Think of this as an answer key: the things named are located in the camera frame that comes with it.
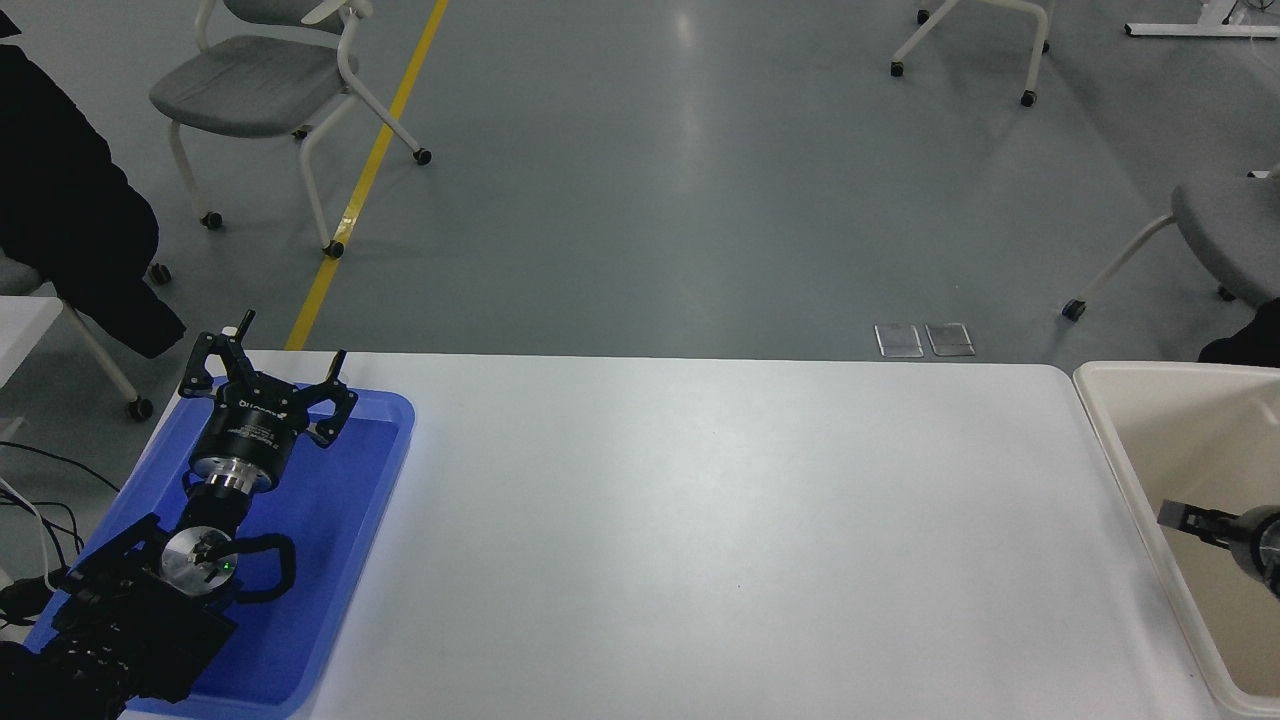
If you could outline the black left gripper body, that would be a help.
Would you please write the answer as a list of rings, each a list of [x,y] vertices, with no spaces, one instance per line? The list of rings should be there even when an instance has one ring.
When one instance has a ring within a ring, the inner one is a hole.
[[[260,471],[284,470],[307,424],[298,392],[297,384],[284,380],[228,380],[219,386],[212,414],[192,452],[192,469],[211,471],[218,462],[239,461]]]

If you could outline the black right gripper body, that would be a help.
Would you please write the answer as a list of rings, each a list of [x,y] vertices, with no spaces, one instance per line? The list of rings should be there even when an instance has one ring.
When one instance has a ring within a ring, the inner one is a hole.
[[[1268,529],[1268,506],[1257,506],[1238,518],[1238,566],[1257,582],[1267,577],[1263,539]]]

